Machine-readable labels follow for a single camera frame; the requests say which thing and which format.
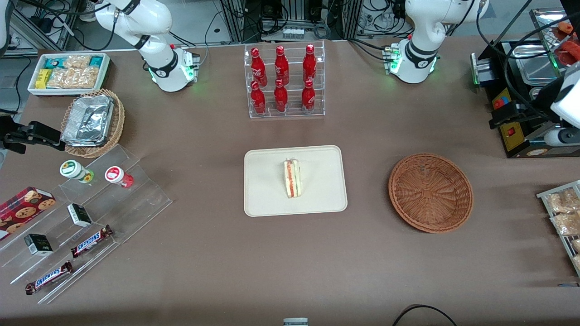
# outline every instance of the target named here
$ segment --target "wicker basket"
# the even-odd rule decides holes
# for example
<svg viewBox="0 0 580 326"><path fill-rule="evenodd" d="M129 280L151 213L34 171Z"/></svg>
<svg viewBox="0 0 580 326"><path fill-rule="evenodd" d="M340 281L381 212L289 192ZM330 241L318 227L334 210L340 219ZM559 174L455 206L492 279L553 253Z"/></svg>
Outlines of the wicker basket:
<svg viewBox="0 0 580 326"><path fill-rule="evenodd" d="M389 177L389 197L410 225L430 233L454 231L467 221L473 190L450 160L420 153L405 157Z"/></svg>
<svg viewBox="0 0 580 326"><path fill-rule="evenodd" d="M105 145L101 147L73 147L66 145L65 151L69 154L81 156L84 158L95 158L99 157L106 152L110 151L121 138L121 133L123 132L123 124L125 123L125 109L123 108L123 103L119 100L115 93L107 89L99 89L93 92L89 92L81 95L81 97L97 96L97 95L107 95L115 100L115 106L113 107L113 116L111 117L111 126L109 127L108 141ZM73 104L68 106L68 110L64 115L63 122L60 124L60 131L64 131L64 127L67 125L68 115L71 112Z"/></svg>

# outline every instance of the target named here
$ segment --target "snickers bar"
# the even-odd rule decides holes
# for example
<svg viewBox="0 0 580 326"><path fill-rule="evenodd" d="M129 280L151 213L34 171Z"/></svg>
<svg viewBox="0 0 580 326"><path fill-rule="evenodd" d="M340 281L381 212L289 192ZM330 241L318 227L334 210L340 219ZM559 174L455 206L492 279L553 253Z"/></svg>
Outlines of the snickers bar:
<svg viewBox="0 0 580 326"><path fill-rule="evenodd" d="M73 258L79 257L85 251L91 249L94 245L98 244L99 242L103 241L106 237L113 234L113 231L107 224L104 228L100 229L99 232L95 233L92 237L88 238L87 240L83 241L81 244L76 246L75 248L71 249Z"/></svg>
<svg viewBox="0 0 580 326"><path fill-rule="evenodd" d="M46 284L56 280L57 278L73 272L73 266L71 262L67 261L64 265L60 266L59 268L51 271L47 275L44 275L42 278L36 280L36 282L31 282L26 285L26 294L31 295L34 292L40 290Z"/></svg>

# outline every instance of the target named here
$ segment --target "coca-cola bottle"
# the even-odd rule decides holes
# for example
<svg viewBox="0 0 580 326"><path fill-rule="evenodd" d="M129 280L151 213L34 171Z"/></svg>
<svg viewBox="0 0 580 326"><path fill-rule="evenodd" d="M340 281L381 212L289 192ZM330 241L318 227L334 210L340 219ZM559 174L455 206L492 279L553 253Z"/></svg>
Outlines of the coca-cola bottle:
<svg viewBox="0 0 580 326"><path fill-rule="evenodd" d="M260 83L261 87L266 87L266 85L268 85L266 65L260 57L260 50L258 50L258 48L252 48L250 53L252 55L252 75L254 76L254 79Z"/></svg>
<svg viewBox="0 0 580 326"><path fill-rule="evenodd" d="M252 81L250 85L252 87L250 97L252 98L252 105L254 106L256 114L257 115L266 114L266 98L264 97L264 93L260 89L260 85L258 84L257 81Z"/></svg>
<svg viewBox="0 0 580 326"><path fill-rule="evenodd" d="M276 99L276 110L281 113L286 112L286 109L288 108L288 91L286 90L286 87L284 87L284 82L282 82L282 79L280 78L276 80L274 98Z"/></svg>
<svg viewBox="0 0 580 326"><path fill-rule="evenodd" d="M309 78L314 80L316 77L316 57L314 56L314 45L306 45L306 56L302 61L303 79L306 82Z"/></svg>
<svg viewBox="0 0 580 326"><path fill-rule="evenodd" d="M308 79L304 83L304 89L302 90L302 112L305 114L311 114L314 112L314 97L316 93L312 88L312 79Z"/></svg>
<svg viewBox="0 0 580 326"><path fill-rule="evenodd" d="M281 79L284 85L288 85L290 82L290 70L288 68L288 59L284 54L284 47L281 45L276 47L274 68L276 69L276 78Z"/></svg>

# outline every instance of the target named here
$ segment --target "brown table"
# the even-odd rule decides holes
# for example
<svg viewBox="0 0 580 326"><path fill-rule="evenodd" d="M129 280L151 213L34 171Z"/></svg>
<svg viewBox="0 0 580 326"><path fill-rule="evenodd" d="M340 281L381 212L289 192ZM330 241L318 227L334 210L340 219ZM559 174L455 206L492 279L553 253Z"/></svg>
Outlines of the brown table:
<svg viewBox="0 0 580 326"><path fill-rule="evenodd" d="M154 85L137 52L110 52L107 87L127 114L121 144L175 202L49 305L0 276L2 324L390 325L425 303L459 325L578 325L580 289L556 287L574 270L535 198L580 179L578 160L505 158L484 94L469 89L469 53L483 43L448 39L419 85L347 42L326 45L327 115L301 121L248 118L242 46L212 48L199 83L178 93ZM70 101L30 96L22 121L59 126ZM244 214L247 151L326 144L342 149L345 211ZM455 232L409 227L386 195L393 165L423 151L473 185L473 213ZM44 146L8 155L0 201L54 188L68 158ZM447 325L430 311L400 325L411 322Z"/></svg>

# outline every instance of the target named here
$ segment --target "red cookie package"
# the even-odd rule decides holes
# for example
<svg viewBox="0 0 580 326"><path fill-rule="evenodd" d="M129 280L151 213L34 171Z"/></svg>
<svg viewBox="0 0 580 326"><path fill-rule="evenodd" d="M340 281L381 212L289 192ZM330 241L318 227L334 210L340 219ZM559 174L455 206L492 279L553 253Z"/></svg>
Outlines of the red cookie package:
<svg viewBox="0 0 580 326"><path fill-rule="evenodd" d="M0 241L56 203L51 193L28 187L0 205Z"/></svg>

